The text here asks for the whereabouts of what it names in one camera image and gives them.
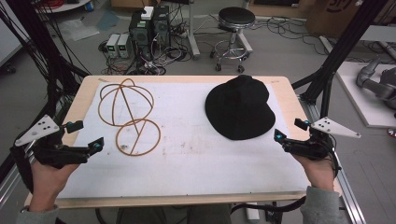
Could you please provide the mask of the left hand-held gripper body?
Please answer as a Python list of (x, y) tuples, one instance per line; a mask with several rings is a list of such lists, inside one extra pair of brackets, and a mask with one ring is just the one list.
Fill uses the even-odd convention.
[(45, 115), (15, 142), (15, 147), (30, 144), (35, 158), (44, 165), (63, 168), (67, 164), (82, 164), (88, 161), (88, 147), (69, 147), (62, 141), (65, 124), (58, 125), (51, 116)]

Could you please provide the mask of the clear plastic sheet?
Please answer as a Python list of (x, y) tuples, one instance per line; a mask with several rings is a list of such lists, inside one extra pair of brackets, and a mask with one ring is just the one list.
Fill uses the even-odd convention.
[(79, 41), (100, 34), (95, 26), (86, 26), (81, 19), (63, 21), (59, 24), (59, 28), (65, 40)]

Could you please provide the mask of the person's left hand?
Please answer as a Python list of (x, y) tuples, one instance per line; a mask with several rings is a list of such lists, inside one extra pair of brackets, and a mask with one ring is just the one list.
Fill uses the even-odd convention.
[(57, 196), (77, 168), (78, 164), (68, 164), (61, 169), (57, 169), (35, 161), (32, 164), (34, 191), (29, 204), (29, 211), (43, 213), (52, 210)]

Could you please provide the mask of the white table mat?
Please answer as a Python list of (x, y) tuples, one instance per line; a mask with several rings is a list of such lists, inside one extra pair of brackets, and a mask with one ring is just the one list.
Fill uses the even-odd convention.
[(273, 139), (273, 132), (244, 141), (220, 135), (209, 123), (205, 98), (211, 83), (142, 83), (154, 96), (149, 118), (161, 128), (158, 146), (131, 157), (115, 144), (117, 127), (98, 114), (93, 96), (76, 143), (86, 146), (103, 137), (104, 149), (69, 178), (64, 199), (192, 196), (300, 192), (307, 180), (301, 165)]

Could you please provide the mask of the aluminium rail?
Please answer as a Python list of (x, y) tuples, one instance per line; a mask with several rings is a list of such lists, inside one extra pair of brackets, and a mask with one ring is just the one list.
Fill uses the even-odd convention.
[[(310, 121), (317, 121), (320, 119), (320, 112), (316, 105), (310, 105), (305, 102), (301, 96), (297, 96), (299, 102)], [(346, 209), (347, 216), (351, 224), (367, 224), (361, 208), (356, 200), (353, 189), (350, 186), (347, 175), (344, 170), (341, 170), (336, 177), (340, 190), (342, 191), (341, 199)]]

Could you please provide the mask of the black round stool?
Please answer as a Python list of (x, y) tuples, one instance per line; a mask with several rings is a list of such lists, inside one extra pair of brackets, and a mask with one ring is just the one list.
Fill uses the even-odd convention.
[(218, 28), (229, 32), (230, 37), (220, 40), (210, 52), (210, 58), (217, 58), (216, 71), (222, 69), (221, 62), (223, 60), (236, 60), (238, 61), (237, 72), (245, 71), (242, 63), (249, 57), (251, 49), (248, 47), (248, 42), (243, 37), (242, 31), (251, 28), (255, 20), (255, 15), (242, 7), (226, 7), (219, 12)]

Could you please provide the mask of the white power strip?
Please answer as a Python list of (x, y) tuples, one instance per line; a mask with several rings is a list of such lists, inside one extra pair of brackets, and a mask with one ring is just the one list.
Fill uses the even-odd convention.
[[(248, 203), (247, 205), (256, 205), (256, 203)], [(260, 213), (257, 209), (247, 207), (245, 211), (249, 223), (258, 223), (260, 221)]]

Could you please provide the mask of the grey metal table leg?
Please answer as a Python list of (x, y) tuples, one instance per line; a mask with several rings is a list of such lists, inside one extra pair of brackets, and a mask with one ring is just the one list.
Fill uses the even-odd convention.
[(191, 54), (194, 60), (198, 60), (201, 56), (200, 50), (198, 48), (195, 36), (194, 36), (194, 0), (188, 0), (189, 6), (189, 30), (188, 30), (188, 39), (191, 47)]

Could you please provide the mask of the cardboard box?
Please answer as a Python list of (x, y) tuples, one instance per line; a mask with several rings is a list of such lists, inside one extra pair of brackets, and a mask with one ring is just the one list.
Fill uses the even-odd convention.
[[(364, 0), (316, 0), (310, 10), (305, 28), (311, 35), (340, 37), (351, 23)], [(396, 18), (396, 0), (387, 0), (374, 23), (389, 23)]]

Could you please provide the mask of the person's right hand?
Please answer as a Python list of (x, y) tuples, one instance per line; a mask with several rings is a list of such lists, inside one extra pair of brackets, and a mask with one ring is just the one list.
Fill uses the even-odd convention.
[(311, 161), (298, 155), (293, 155), (293, 158), (303, 166), (312, 187), (334, 191), (334, 172), (330, 159)]

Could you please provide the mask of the black hat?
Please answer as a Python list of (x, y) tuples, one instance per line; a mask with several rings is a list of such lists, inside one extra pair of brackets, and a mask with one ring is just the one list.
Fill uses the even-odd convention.
[(205, 99), (205, 114), (212, 127), (231, 140), (247, 140), (270, 131), (276, 115), (267, 104), (265, 84), (240, 75), (213, 88)]

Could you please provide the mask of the black computer tower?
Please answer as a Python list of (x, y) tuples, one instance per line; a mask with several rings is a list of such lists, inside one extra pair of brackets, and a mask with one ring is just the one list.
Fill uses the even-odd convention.
[(152, 24), (154, 32), (153, 41), (159, 46), (169, 47), (169, 6), (158, 6), (154, 8)]
[(152, 41), (152, 22), (141, 18), (143, 10), (133, 13), (129, 33), (137, 52), (146, 60), (151, 60), (150, 43)]

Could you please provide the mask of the grey power supply unit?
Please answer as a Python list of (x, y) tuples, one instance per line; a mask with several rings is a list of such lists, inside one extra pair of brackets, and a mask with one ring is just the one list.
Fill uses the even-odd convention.
[(107, 53), (109, 57), (112, 59), (115, 59), (119, 56), (119, 51), (118, 51), (119, 38), (120, 38), (119, 34), (113, 34), (106, 42)]
[(120, 35), (118, 49), (121, 58), (129, 58), (131, 56), (132, 46), (128, 34)]

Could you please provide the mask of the white floor board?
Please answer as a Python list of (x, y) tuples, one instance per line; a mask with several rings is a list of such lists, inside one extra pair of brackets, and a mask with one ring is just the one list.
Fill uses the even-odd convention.
[(357, 75), (364, 66), (366, 63), (344, 62), (337, 71), (337, 77), (367, 127), (396, 128), (396, 111), (388, 108), (371, 91), (356, 85)]

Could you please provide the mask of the white box on computer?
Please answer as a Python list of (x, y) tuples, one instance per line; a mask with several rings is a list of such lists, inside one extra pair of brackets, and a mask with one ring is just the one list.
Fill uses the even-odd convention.
[(147, 6), (143, 8), (143, 12), (141, 14), (141, 19), (143, 21), (150, 21), (154, 13), (154, 7)]

